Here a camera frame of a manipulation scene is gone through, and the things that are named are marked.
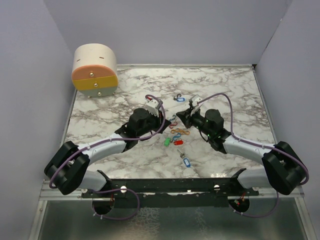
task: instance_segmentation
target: white marble table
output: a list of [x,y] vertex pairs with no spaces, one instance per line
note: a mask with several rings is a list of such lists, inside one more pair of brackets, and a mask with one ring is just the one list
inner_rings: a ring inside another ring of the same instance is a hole
[[[75,144],[89,143],[111,135],[128,121],[133,110],[143,107],[145,95],[152,94],[163,101],[167,119],[188,108],[193,95],[201,98],[215,93],[226,93],[232,101],[234,132],[244,138],[273,143],[271,127],[251,67],[216,68],[145,68],[118,69],[119,87],[116,95],[87,98],[77,93],[66,141]],[[173,97],[182,94],[185,102]],[[218,109],[230,130],[230,111],[223,96],[207,101],[202,107]],[[165,138],[173,137],[167,128],[150,140],[139,142],[133,149],[106,157],[89,166],[89,170],[102,170],[110,178],[216,178],[230,177],[241,168],[262,168],[257,163],[230,154],[214,151],[195,128],[190,135],[182,136],[184,144],[164,146]],[[191,167],[187,168],[177,152],[185,152]]]

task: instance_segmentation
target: cylindrical container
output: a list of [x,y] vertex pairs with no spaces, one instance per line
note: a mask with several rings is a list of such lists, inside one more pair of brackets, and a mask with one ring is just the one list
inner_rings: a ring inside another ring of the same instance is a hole
[[78,47],[74,53],[72,83],[79,92],[90,97],[112,95],[118,87],[114,52],[99,43]]

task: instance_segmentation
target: cable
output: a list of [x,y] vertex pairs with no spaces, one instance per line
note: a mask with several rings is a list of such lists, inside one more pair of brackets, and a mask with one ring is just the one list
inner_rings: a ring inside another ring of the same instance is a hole
[[239,215],[241,215],[241,216],[245,216],[245,217],[248,217],[248,218],[259,219],[259,218],[268,217],[268,216],[270,216],[271,214],[273,214],[274,211],[277,209],[278,205],[279,205],[279,193],[276,192],[276,202],[275,202],[274,207],[273,207],[269,212],[267,212],[267,213],[264,214],[264,215],[251,215],[251,214],[239,212],[239,211],[235,210],[230,204],[229,204],[229,207],[232,208],[233,211],[234,211],[236,214],[239,214]]
[[[114,192],[123,191],[123,190],[124,190],[124,189],[117,188],[117,189],[112,189],[112,190],[107,190],[107,191],[94,191],[94,192],[97,193],[97,194],[109,194],[109,193],[114,193]],[[139,199],[139,196],[138,196],[138,194],[137,194],[135,191],[133,191],[133,190],[131,190],[131,189],[128,189],[128,188],[127,188],[127,189],[125,189],[125,190],[133,193],[134,196],[136,197],[136,202],[137,202],[137,203],[136,203],[136,209],[135,209],[134,213],[132,213],[131,215],[126,216],[126,217],[111,217],[111,216],[105,216],[105,215],[100,215],[100,214],[96,213],[95,207],[92,205],[92,210],[94,211],[93,216],[97,215],[97,216],[99,216],[100,218],[110,219],[110,220],[119,220],[119,221],[121,221],[121,220],[128,220],[128,219],[132,218],[133,216],[135,216],[135,215],[138,213],[139,209],[140,209],[140,199]]]
[[153,96],[153,95],[150,95],[150,94],[147,94],[145,95],[145,98],[148,99],[148,98],[153,98],[154,100],[156,100],[160,107],[161,107],[161,110],[162,110],[162,115],[163,115],[163,121],[162,121],[162,124],[161,126],[159,127],[159,129],[157,131],[155,131],[153,134],[149,135],[149,136],[145,136],[145,137],[136,137],[136,138],[109,138],[109,139],[105,139],[105,140],[101,140],[101,141],[98,141],[90,146],[86,146],[86,147],[83,147],[81,149],[79,149],[78,151],[76,151],[74,154],[72,154],[70,157],[67,158],[67,160],[65,160],[61,166],[55,171],[55,173],[52,175],[51,179],[50,179],[50,182],[49,182],[49,187],[51,189],[56,189],[57,187],[56,186],[53,186],[53,183],[54,183],[54,180],[55,178],[57,177],[57,175],[59,174],[59,172],[64,168],[65,165],[68,164],[68,162],[72,161],[78,154],[82,153],[83,151],[87,150],[88,148],[93,148],[93,147],[96,147],[98,145],[101,145],[101,144],[105,144],[105,143],[108,143],[108,142],[111,142],[111,141],[142,141],[142,140],[148,140],[150,138],[152,138],[153,136],[157,135],[158,133],[160,133],[160,131],[164,128],[165,126],[165,123],[166,123],[166,112],[165,112],[165,108],[163,106],[163,104],[161,103],[160,99]]
[[[208,96],[205,99],[199,101],[197,104],[199,105],[199,104],[201,104],[201,103],[203,103],[203,102],[205,102],[205,101],[207,101],[207,100],[209,100],[209,99],[211,99],[213,97],[219,96],[219,95],[225,96],[226,99],[228,100],[229,107],[230,107],[230,118],[231,118],[231,120],[230,120],[230,133],[236,140],[241,141],[241,142],[246,143],[246,144],[249,144],[249,145],[252,145],[252,146],[255,146],[255,147],[274,150],[274,151],[276,151],[278,153],[281,153],[281,154],[285,155],[286,157],[290,158],[295,163],[297,163],[300,167],[302,167],[302,169],[305,172],[305,180],[303,182],[301,182],[299,185],[304,185],[309,181],[309,171],[308,171],[308,169],[306,168],[306,166],[302,162],[300,162],[295,157],[293,157],[290,154],[288,154],[288,153],[286,153],[286,152],[284,152],[284,151],[282,151],[280,149],[277,149],[275,147],[263,146],[261,144],[255,143],[255,142],[251,142],[251,141],[239,138],[234,134],[234,126],[233,126],[234,125],[234,112],[233,112],[231,100],[225,93],[220,92],[220,93],[213,94],[213,95]],[[250,214],[245,214],[243,212],[238,212],[236,210],[234,210],[234,212],[237,213],[237,214],[240,214],[242,216],[248,217],[248,218],[264,218],[264,217],[267,217],[267,216],[271,215],[276,210],[276,208],[278,207],[278,204],[279,204],[279,193],[276,192],[276,203],[275,203],[274,207],[271,209],[271,211],[269,211],[268,213],[266,213],[264,215],[250,215]]]
[[202,139],[207,143],[209,142],[209,138],[205,139],[204,136],[202,135],[202,132],[199,130],[200,136],[202,137]]
[[237,136],[234,134],[234,126],[233,126],[233,124],[234,124],[234,113],[233,113],[233,108],[232,108],[232,104],[231,104],[230,98],[229,98],[225,93],[220,92],[220,93],[213,94],[213,95],[208,96],[207,98],[199,101],[197,104],[199,105],[199,104],[203,103],[204,101],[207,101],[207,100],[209,100],[209,99],[211,99],[211,98],[213,98],[213,97],[216,97],[216,96],[218,96],[218,95],[223,95],[223,96],[225,96],[226,99],[227,99],[228,102],[229,102],[230,116],[231,116],[231,120],[230,120],[230,132],[231,132],[231,135],[232,135],[236,140],[238,140],[238,141],[240,141],[240,142],[243,142],[243,143],[246,143],[246,144],[250,144],[250,145],[255,146],[255,147],[258,147],[258,148],[265,148],[265,149],[274,150],[274,151],[276,151],[276,152],[278,152],[278,153],[280,153],[280,154],[285,155],[286,157],[288,157],[288,158],[290,158],[291,160],[293,160],[296,164],[298,164],[298,165],[304,170],[304,172],[305,172],[305,180],[304,180],[303,182],[301,182],[299,185],[304,185],[304,184],[306,184],[306,183],[309,181],[309,171],[308,171],[308,169],[306,168],[306,166],[305,166],[302,162],[300,162],[300,161],[299,161],[298,159],[296,159],[295,157],[293,157],[293,156],[291,156],[290,154],[288,154],[288,153],[286,153],[286,152],[284,152],[284,151],[282,151],[282,150],[280,150],[280,149],[277,149],[277,148],[275,148],[275,147],[273,147],[273,146],[264,146],[264,145],[261,145],[261,144],[255,143],[255,142],[251,142],[251,141],[248,141],[248,140],[239,138],[239,137],[237,137]]

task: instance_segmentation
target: keyring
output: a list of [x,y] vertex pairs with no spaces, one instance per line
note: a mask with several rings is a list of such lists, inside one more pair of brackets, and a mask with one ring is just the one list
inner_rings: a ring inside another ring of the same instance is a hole
[[172,117],[169,119],[169,121],[171,122],[171,121],[175,120],[176,118],[177,118],[177,116],[175,114],[173,114]]
[[173,129],[174,126],[177,126],[177,125],[178,125],[177,121],[174,121],[173,123],[171,123],[171,124],[169,125],[169,128],[170,128],[170,129]]
[[173,140],[173,141],[177,141],[180,137],[181,137],[181,133],[177,133],[177,134],[172,138],[172,140]]
[[177,99],[180,98],[180,97],[181,97],[181,94],[178,93],[176,96],[173,97],[173,100],[177,101]]
[[190,134],[190,132],[189,132],[188,130],[185,131],[185,130],[183,130],[183,129],[181,129],[181,128],[172,129],[170,132],[171,132],[172,134],[180,133],[181,135],[189,135],[189,134]]

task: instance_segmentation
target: white wall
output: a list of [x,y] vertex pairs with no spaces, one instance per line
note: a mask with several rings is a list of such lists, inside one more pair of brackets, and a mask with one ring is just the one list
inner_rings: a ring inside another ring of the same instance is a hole
[[71,52],[120,64],[256,64],[292,0],[44,0]]
[[276,136],[309,169],[303,189],[320,239],[320,1],[294,0],[259,61],[256,73]]
[[42,0],[0,4],[0,239],[27,239],[73,94],[73,57]]

